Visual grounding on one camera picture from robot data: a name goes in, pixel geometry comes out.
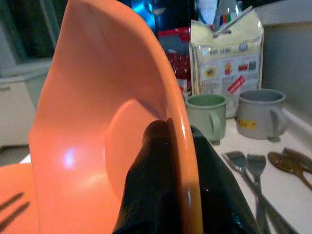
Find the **yellow label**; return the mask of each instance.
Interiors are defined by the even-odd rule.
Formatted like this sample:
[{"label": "yellow label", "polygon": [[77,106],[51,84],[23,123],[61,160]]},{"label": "yellow label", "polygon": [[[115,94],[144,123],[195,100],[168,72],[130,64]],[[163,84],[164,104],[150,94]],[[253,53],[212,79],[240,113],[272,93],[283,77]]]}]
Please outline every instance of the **yellow label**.
[{"label": "yellow label", "polygon": [[216,74],[216,68],[215,67],[209,68],[208,70],[205,71],[205,76],[207,78],[214,77],[215,74]]},{"label": "yellow label", "polygon": [[243,128],[256,129],[257,122],[253,120],[238,120],[238,125]]}]

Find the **fork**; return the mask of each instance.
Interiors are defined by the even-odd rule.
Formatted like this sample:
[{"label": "fork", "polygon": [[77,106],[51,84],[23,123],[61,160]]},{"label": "fork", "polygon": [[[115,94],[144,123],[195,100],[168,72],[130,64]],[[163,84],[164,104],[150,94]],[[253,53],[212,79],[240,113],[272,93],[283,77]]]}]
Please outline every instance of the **fork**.
[{"label": "fork", "polygon": [[[254,185],[261,192],[260,176],[266,166],[264,155],[247,155],[247,168],[254,178]],[[267,223],[265,208],[260,202],[260,198],[256,196],[256,220],[263,234],[270,234],[269,225]]]},{"label": "fork", "polygon": [[258,195],[260,202],[264,205],[271,222],[279,234],[299,234],[274,208],[274,206],[265,198],[265,196],[254,185],[252,179],[249,177],[246,171],[246,158],[240,151],[232,151],[222,156],[227,161],[228,165],[235,171],[237,171],[247,182],[252,191]]}]

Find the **orange plate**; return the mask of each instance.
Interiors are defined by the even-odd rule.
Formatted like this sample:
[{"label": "orange plate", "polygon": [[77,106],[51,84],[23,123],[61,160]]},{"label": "orange plate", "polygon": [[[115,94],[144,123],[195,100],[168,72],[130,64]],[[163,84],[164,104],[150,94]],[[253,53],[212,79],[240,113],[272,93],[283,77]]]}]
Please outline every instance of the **orange plate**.
[{"label": "orange plate", "polygon": [[169,62],[115,0],[70,0],[30,133],[42,234],[110,234],[142,135],[172,118],[185,233],[202,233],[195,149]]},{"label": "orange plate", "polygon": [[[23,193],[3,208],[10,198]],[[0,167],[0,233],[39,234],[38,209],[30,163]]]}]

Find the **spoon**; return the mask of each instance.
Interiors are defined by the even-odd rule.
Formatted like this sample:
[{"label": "spoon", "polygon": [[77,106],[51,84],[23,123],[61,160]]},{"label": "spoon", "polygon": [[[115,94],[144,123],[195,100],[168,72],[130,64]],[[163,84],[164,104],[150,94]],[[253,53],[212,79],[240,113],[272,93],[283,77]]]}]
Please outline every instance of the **spoon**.
[{"label": "spoon", "polygon": [[247,182],[252,191],[259,197],[260,202],[265,207],[271,222],[279,234],[299,234],[274,208],[274,206],[265,198],[265,196],[258,190],[253,181],[250,179],[246,171],[246,158],[240,151],[233,151],[222,154],[229,166],[237,171]]},{"label": "spoon", "polygon": [[[254,178],[254,185],[261,191],[260,176],[266,166],[264,155],[247,155],[247,168]],[[259,197],[256,197],[256,219],[263,234],[270,234],[269,225],[267,223],[265,208],[260,202]]]},{"label": "spoon", "polygon": [[312,174],[312,159],[308,156],[290,148],[284,148],[283,153],[286,154],[285,158],[289,158],[291,160],[296,161],[300,164],[306,172]]},{"label": "spoon", "polygon": [[286,158],[286,154],[280,154],[275,152],[268,153],[269,161],[278,169],[285,171],[287,173],[294,174],[298,176],[302,182],[312,191],[312,185],[303,176],[304,167],[301,166],[294,160]]}]

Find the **window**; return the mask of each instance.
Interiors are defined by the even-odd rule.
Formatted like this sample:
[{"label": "window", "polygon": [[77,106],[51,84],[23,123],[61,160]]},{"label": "window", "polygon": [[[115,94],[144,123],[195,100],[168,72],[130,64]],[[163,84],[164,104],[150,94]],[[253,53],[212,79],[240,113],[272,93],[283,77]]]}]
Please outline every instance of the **window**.
[{"label": "window", "polygon": [[66,0],[0,2],[1,22],[16,64],[53,55],[66,3]]}]

